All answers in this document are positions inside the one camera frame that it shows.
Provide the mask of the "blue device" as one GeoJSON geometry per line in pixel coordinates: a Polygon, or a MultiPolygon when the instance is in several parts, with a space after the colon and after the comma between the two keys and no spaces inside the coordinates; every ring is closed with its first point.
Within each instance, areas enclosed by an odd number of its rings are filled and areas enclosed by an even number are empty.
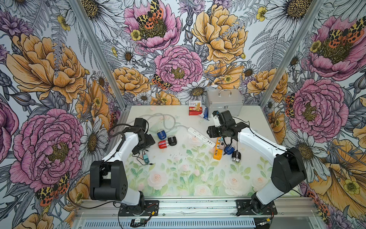
{"type": "Polygon", "coordinates": [[[167,138],[166,132],[164,130],[159,130],[157,136],[160,140],[165,140],[167,138]]]}
{"type": "Polygon", "coordinates": [[[227,145],[224,148],[224,154],[225,155],[232,155],[235,152],[235,148],[232,145],[227,145]]]}

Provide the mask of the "white power strip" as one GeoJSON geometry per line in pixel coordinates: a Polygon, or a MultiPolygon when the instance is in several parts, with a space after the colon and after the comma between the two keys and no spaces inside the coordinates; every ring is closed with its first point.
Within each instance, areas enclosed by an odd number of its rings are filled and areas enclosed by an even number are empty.
{"type": "Polygon", "coordinates": [[[202,133],[200,133],[196,129],[189,127],[187,131],[190,135],[192,135],[193,137],[198,139],[201,143],[203,143],[207,147],[214,148],[216,146],[216,144],[211,139],[207,138],[206,136],[204,136],[202,133]]]}

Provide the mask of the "orange power strip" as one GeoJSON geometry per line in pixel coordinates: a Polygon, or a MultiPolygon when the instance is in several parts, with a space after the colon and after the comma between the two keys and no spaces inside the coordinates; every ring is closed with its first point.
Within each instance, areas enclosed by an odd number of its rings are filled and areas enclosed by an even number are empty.
{"type": "Polygon", "coordinates": [[[222,137],[218,137],[216,140],[216,145],[214,147],[213,159],[221,160],[223,156],[224,147],[225,147],[224,139],[222,137]]]}

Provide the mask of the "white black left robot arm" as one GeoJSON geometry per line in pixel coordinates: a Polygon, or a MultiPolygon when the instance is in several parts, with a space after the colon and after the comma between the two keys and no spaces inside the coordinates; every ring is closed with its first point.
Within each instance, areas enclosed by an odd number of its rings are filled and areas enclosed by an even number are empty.
{"type": "Polygon", "coordinates": [[[141,191],[128,186],[125,164],[129,156],[155,144],[148,134],[149,124],[136,118],[134,124],[117,124],[108,130],[108,137],[118,137],[116,145],[101,160],[90,166],[90,198],[98,201],[115,201],[126,207],[128,213],[141,215],[145,211],[145,198],[141,191]]]}

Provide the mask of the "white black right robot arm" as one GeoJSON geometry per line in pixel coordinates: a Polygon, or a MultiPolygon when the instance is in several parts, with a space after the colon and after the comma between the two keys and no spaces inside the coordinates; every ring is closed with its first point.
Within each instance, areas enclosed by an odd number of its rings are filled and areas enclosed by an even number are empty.
{"type": "Polygon", "coordinates": [[[237,123],[229,111],[213,111],[212,118],[214,125],[207,129],[210,138],[229,137],[255,150],[272,165],[268,183],[251,196],[249,209],[253,213],[259,214],[272,201],[307,180],[305,163],[299,149],[286,148],[268,140],[255,132],[248,122],[237,123]]]}

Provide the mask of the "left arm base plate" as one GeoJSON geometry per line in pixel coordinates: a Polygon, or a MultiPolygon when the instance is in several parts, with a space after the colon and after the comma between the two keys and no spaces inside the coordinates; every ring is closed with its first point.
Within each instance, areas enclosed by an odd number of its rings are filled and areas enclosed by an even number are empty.
{"type": "Polygon", "coordinates": [[[157,216],[159,211],[159,200],[145,200],[136,206],[123,206],[119,212],[119,217],[149,217],[157,216]]]}

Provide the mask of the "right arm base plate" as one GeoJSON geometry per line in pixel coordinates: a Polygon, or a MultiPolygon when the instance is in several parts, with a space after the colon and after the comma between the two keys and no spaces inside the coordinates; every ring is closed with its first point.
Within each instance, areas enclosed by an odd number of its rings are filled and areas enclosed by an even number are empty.
{"type": "Polygon", "coordinates": [[[237,199],[235,201],[237,213],[236,216],[273,216],[277,215],[277,209],[274,202],[263,205],[260,201],[254,199],[237,199]]]}

